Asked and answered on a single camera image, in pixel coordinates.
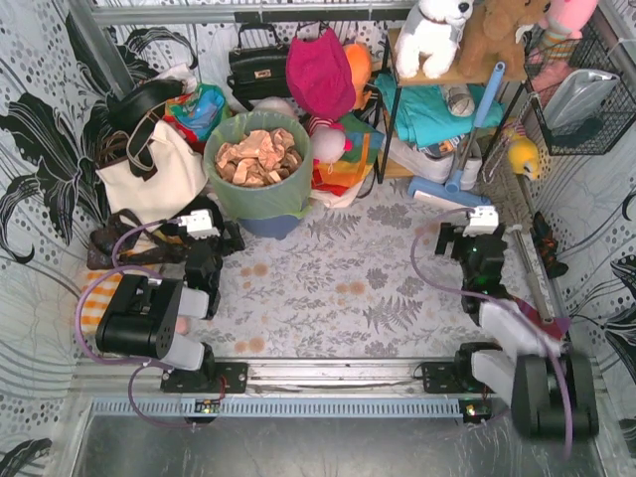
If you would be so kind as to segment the blue trash bin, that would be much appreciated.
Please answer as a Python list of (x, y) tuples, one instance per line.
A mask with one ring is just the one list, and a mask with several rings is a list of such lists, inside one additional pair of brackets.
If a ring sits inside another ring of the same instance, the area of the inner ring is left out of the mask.
[(305, 211), (296, 214), (284, 214), (267, 219), (239, 218), (239, 224), (249, 233), (267, 239), (285, 239), (298, 227)]

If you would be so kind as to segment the purple orange sock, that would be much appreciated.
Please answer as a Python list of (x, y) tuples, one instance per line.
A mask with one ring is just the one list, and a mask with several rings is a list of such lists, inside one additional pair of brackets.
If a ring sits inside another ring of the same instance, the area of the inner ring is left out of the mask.
[(513, 297), (513, 301), (516, 303), (524, 316), (526, 316), (534, 325), (538, 326), (552, 338), (565, 338), (570, 327), (570, 319), (568, 317), (549, 317), (544, 319), (539, 311), (529, 302), (516, 296)]

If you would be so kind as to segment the pink round object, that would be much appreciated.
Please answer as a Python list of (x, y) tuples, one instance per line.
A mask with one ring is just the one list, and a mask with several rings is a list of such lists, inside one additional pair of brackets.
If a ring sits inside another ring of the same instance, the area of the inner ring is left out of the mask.
[(180, 335), (187, 335), (190, 332), (191, 320), (186, 317), (179, 316), (175, 324), (175, 332)]

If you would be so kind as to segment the magenta fabric bag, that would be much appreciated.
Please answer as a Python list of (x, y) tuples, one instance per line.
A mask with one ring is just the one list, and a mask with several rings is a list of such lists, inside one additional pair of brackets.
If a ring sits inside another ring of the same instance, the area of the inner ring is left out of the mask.
[(286, 81), (292, 97), (312, 116), (338, 120), (356, 101), (349, 62), (331, 28), (315, 40), (291, 41)]

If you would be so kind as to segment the teal folded cloth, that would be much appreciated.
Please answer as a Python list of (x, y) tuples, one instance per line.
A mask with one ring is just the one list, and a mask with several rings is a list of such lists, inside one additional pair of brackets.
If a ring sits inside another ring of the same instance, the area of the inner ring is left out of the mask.
[[(382, 93), (389, 112), (393, 110), (396, 82), (388, 74), (379, 74), (375, 85)], [(485, 87), (468, 84), (476, 105)], [(496, 127), (504, 114), (503, 105), (493, 101), (482, 127)], [(402, 89), (398, 102), (395, 130), (404, 142), (423, 147), (470, 132), (475, 114), (458, 117), (450, 113), (437, 85), (411, 86)]]

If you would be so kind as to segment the silver pouch in basket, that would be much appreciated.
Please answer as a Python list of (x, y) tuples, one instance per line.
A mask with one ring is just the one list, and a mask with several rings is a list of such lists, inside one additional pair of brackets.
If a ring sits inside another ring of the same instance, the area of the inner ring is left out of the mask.
[(579, 69), (568, 75), (543, 109), (549, 129), (581, 121), (595, 112), (618, 85), (620, 76)]

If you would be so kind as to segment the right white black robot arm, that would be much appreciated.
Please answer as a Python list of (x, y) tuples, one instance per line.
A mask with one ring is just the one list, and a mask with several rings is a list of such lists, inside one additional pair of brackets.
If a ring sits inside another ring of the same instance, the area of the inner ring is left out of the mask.
[(597, 436), (592, 369), (587, 356), (567, 350), (556, 322), (541, 317), (502, 284), (504, 228), (470, 236), (463, 227), (443, 223), (435, 254), (459, 263), (456, 289), (463, 311), (492, 342), (468, 343), (455, 354), (457, 385), (486, 387), (511, 411), (517, 432), (528, 439), (585, 441)]

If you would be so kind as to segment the orange white checkered cloth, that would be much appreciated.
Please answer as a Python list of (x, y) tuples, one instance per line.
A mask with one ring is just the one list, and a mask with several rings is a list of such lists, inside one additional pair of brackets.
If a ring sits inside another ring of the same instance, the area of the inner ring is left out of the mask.
[[(96, 280), (105, 275), (107, 271), (109, 270), (89, 270), (86, 268), (81, 276), (83, 278), (83, 283), (80, 288), (80, 292), (84, 293)], [(138, 270), (124, 271), (124, 274), (150, 276), (148, 273)], [(107, 277), (104, 281), (101, 281), (100, 284), (98, 284), (87, 296), (80, 315), (80, 326), (82, 334), (87, 339), (88, 343), (92, 344), (92, 341), (94, 341), (93, 337), (99, 322), (101, 321), (107, 305), (113, 297), (122, 277), (122, 273), (114, 273)]]

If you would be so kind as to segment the crumpled brown paper waste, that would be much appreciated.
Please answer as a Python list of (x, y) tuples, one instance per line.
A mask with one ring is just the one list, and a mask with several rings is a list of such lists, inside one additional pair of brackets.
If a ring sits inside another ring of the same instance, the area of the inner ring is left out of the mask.
[(239, 143), (225, 142), (214, 158), (217, 174), (244, 188), (262, 188), (288, 179), (303, 163), (293, 135), (283, 128), (257, 129)]

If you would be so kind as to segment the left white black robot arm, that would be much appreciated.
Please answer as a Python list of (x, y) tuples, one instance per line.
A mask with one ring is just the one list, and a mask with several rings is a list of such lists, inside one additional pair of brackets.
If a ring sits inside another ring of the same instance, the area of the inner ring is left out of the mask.
[(167, 394), (244, 393), (247, 364), (220, 362), (187, 336), (190, 321), (217, 314), (224, 258), (243, 249), (239, 226), (208, 198), (148, 224), (128, 209), (112, 214), (91, 234), (87, 259), (103, 273), (99, 284), (117, 281), (97, 320), (98, 350), (158, 366)]

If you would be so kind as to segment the green plastic trash bag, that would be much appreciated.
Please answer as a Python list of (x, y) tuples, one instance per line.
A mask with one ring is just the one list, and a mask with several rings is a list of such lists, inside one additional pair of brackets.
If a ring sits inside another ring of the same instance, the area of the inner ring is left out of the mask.
[(262, 110), (221, 122), (204, 153), (213, 192), (234, 220), (304, 217), (312, 159), (310, 138), (298, 120)]

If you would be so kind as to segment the colorful printed bag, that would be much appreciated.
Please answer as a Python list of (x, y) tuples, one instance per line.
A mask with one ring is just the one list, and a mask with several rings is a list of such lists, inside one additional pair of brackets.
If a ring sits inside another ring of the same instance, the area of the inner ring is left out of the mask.
[(169, 99), (163, 115), (191, 144), (205, 144), (213, 130), (230, 117), (223, 91), (206, 83), (198, 84), (193, 92)]

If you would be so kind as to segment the pink white plush pig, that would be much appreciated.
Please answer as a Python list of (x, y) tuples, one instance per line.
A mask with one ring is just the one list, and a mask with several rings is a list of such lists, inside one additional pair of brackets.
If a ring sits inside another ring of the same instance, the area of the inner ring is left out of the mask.
[(314, 160), (332, 165), (353, 149), (353, 142), (345, 134), (344, 126), (331, 119), (311, 116), (307, 132), (312, 144)]

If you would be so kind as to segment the yellow plush duck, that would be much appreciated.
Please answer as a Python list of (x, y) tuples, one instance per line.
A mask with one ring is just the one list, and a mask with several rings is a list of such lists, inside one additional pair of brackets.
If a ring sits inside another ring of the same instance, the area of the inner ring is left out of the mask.
[(531, 181), (538, 179), (540, 152), (525, 133), (514, 130), (509, 134), (507, 157), (514, 174), (525, 176)]

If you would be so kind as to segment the black metal shelf rack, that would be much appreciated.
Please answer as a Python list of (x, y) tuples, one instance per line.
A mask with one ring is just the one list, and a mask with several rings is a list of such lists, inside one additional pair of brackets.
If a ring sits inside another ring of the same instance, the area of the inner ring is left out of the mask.
[(483, 64), (479, 67), (477, 73), (471, 77), (464, 77), (458, 70), (458, 60), (455, 59), (444, 75), (438, 79), (429, 79), (422, 72), (418, 72), (412, 79), (403, 79), (395, 71), (395, 61), (397, 58), (396, 47), (398, 43), (399, 29), (389, 29), (384, 42), (384, 54), (380, 73), (390, 74), (396, 82), (396, 91), (392, 95), (393, 106), (389, 107), (385, 97), (379, 92), (376, 104), (375, 123), (378, 123), (380, 117), (385, 121), (385, 143), (383, 155), (378, 159), (374, 166), (376, 181), (382, 184), (385, 179), (395, 179), (403, 177), (412, 177), (413, 174), (408, 172), (404, 167), (397, 166), (395, 161), (390, 160), (391, 143), (394, 138), (398, 138), (395, 133), (395, 125), (398, 117), (398, 106), (401, 99), (402, 90), (408, 87), (432, 86), (432, 85), (458, 85), (458, 84), (485, 84), (490, 79), (496, 66), (496, 57), (486, 55)]

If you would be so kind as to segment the pink plush toy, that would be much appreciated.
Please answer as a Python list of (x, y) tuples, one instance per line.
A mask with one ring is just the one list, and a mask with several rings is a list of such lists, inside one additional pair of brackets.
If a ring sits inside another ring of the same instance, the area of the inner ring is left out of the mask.
[(540, 45), (550, 48), (565, 41), (582, 38), (581, 29), (590, 20), (597, 0), (554, 0), (539, 26), (544, 30)]

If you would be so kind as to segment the grey baseball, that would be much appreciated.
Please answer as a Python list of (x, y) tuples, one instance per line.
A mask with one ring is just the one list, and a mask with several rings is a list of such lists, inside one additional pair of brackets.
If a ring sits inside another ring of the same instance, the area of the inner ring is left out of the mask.
[(440, 90), (447, 108), (453, 116), (467, 117), (474, 112), (475, 102), (466, 84), (442, 85)]

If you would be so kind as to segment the white plush dog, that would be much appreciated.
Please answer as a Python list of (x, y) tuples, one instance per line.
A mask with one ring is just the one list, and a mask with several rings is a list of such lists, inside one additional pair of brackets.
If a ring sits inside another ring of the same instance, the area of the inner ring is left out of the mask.
[(435, 80), (445, 75), (459, 50), (473, 4), (471, 0), (417, 1), (397, 38), (398, 76), (411, 79), (423, 73)]

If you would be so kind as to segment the orange plush toy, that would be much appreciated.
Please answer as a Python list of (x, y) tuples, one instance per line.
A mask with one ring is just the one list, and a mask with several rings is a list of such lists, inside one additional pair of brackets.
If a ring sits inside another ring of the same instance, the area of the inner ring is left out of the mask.
[(352, 85), (356, 94), (353, 109), (362, 109), (371, 96), (369, 91), (365, 91), (365, 87), (372, 75), (372, 57), (368, 47), (361, 43), (345, 45), (344, 52), (349, 62)]

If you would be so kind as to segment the black leather handbag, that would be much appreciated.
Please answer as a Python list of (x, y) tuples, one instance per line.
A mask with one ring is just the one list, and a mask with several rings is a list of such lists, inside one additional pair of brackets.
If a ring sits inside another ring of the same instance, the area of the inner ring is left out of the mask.
[[(261, 48), (245, 48), (241, 34), (246, 31), (268, 31), (274, 43)], [(278, 37), (272, 24), (247, 23), (238, 30), (238, 46), (229, 51), (231, 74), (227, 77), (233, 97), (247, 111), (252, 111), (255, 100), (271, 96), (292, 96), (286, 79), (286, 63), (289, 47)]]

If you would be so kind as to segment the cream canvas tote bag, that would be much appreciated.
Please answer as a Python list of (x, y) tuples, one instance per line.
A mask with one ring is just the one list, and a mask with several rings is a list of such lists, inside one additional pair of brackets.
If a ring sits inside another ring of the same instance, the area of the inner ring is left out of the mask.
[(143, 224), (173, 218), (208, 183), (201, 154), (169, 123), (155, 124), (148, 149), (154, 162), (148, 173), (134, 175), (126, 157), (97, 169), (110, 211), (129, 210)]

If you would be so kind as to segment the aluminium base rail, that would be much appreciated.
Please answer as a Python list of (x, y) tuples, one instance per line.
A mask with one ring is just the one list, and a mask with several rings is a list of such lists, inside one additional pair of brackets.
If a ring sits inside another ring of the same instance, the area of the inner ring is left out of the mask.
[(204, 422), (216, 417), (423, 417), (480, 421), (503, 409), (483, 385), (461, 388), (450, 358), (220, 358), (221, 379), (186, 384), (177, 373), (80, 362), (73, 392), (93, 411)]

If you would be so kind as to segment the metal handled broom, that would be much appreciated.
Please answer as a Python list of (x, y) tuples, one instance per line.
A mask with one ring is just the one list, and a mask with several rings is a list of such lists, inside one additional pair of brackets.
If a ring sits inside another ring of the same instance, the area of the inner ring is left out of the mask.
[(531, 214), (523, 189), (523, 176), (515, 175), (507, 162), (495, 166), (484, 179), (484, 192), (491, 199), (513, 239), (536, 309), (544, 319), (555, 312), (540, 278), (539, 256), (531, 237)]

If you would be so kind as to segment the brown teddy bear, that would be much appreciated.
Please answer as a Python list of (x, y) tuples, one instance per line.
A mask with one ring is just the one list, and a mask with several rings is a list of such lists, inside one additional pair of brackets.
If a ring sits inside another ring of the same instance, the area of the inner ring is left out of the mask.
[(472, 78), (489, 59), (495, 59), (506, 65), (506, 79), (524, 79), (525, 48), (517, 32), (523, 27), (533, 29), (550, 6), (547, 0), (487, 0), (476, 6), (464, 28), (458, 70)]

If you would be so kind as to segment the white sneakers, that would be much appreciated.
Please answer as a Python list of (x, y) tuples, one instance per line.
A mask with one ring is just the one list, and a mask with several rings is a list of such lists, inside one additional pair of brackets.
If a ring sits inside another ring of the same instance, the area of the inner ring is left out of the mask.
[[(455, 153), (451, 152), (441, 158), (433, 158), (412, 149), (406, 143), (394, 140), (391, 144), (389, 157), (414, 176), (419, 176), (432, 182), (443, 184), (449, 177)], [(482, 154), (479, 146), (474, 143), (460, 179), (462, 191), (472, 190), (477, 182), (477, 175), (482, 165)]]

